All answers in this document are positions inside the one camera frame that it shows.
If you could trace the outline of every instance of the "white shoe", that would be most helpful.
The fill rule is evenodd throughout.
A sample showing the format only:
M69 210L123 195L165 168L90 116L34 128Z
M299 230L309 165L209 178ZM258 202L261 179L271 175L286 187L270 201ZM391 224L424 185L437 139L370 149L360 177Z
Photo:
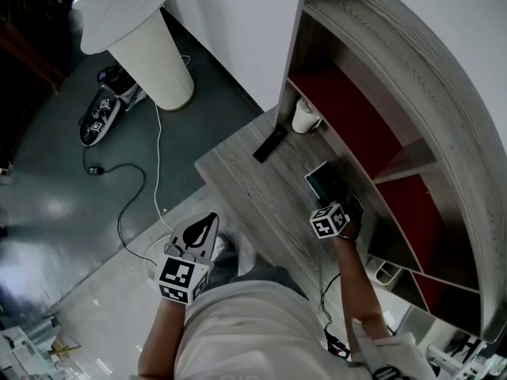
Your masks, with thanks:
M217 235L215 238L215 248L213 248L212 252L212 262L216 260L217 257L220 256L221 253L229 250L231 247L229 246L229 243L223 239L223 237Z

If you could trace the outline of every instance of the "white pedestal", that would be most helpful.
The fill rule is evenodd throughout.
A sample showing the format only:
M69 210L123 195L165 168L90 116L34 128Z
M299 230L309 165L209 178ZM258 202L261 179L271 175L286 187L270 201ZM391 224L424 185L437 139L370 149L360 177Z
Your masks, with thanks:
M159 9L109 51L158 107L178 110L192 98L192 77Z

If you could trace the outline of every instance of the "shoe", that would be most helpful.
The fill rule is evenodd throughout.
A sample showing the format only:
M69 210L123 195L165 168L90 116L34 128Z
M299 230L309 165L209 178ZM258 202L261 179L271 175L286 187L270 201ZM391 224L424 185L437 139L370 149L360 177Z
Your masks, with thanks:
M218 234L215 239L215 248L212 252L212 262L216 260L222 253L231 250L232 246L229 241L221 234Z

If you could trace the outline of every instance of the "white cable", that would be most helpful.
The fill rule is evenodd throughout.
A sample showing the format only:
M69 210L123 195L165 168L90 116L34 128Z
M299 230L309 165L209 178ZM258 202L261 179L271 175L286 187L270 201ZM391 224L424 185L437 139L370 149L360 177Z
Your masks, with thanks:
M162 136L162 123L160 122L160 114L158 114L158 106L157 103L155 104L155 112L157 113L157 121L158 121L158 137L157 137L157 183L155 184L155 191L153 193L153 201L155 203L155 208L157 209L158 217L162 221L162 223L169 228L171 232L174 232L174 230L167 225L167 223L164 221L164 218L162 217L162 214L160 213L160 210L158 209L157 204L157 191L158 191L158 181L160 180L160 137Z
M189 58L189 61L185 64L185 66L187 67L190 64L190 61L192 60L192 58L190 58L190 56L188 56L188 55L182 55L181 57L182 58ZM154 190L154 193L153 193L153 202L155 204L155 208L157 209L158 217L160 218L160 220L162 221L162 223L167 228L169 228L169 231L171 233L173 233L174 230L169 225L167 225L167 223L164 221L164 218L162 217L162 213L160 212L160 209L158 208L158 204L157 204L158 182L160 181L160 138L162 137L162 122L160 121L160 114L158 113L157 103L154 102L154 104L155 104L155 112L157 113L157 121L158 121L158 137L157 137L157 182L155 183L155 190ZM151 244L150 248L146 251L146 255L159 242L161 242L161 241L163 241L165 239L169 239L169 238L171 238L171 235L166 235L165 237L161 237L160 239L158 239L157 241L155 241L153 244ZM147 268L146 268L146 261L144 260L143 262L144 262L143 263L143 265L144 265L144 272L148 276L148 271L147 271Z
M188 56L188 55L182 55L181 57L182 57L182 58L189 58L189 61L185 64L185 66L186 66L186 67L187 67L187 66L190 64L190 62L192 61L192 58L190 58L190 56Z
M145 257L147 257L148 253L150 253L151 249L157 245L159 242L162 242L164 241L165 239L169 239L171 238L171 235L166 235L165 237L161 237L160 239L158 239L157 241L153 242L153 244L151 244L150 248L148 248L148 250L146 251L146 255L144 255ZM148 275L148 269L146 267L146 260L143 260L143 266L144 266L144 273L146 275L146 277L149 279L150 276Z

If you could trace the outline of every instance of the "black remote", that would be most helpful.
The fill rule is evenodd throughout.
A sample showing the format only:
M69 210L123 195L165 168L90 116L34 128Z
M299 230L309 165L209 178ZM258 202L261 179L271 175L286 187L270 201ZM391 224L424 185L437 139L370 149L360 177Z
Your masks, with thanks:
M265 161L269 154L271 154L279 143L284 139L287 131L281 126L275 128L275 131L259 146L259 149L255 151L253 157L256 158L260 163Z

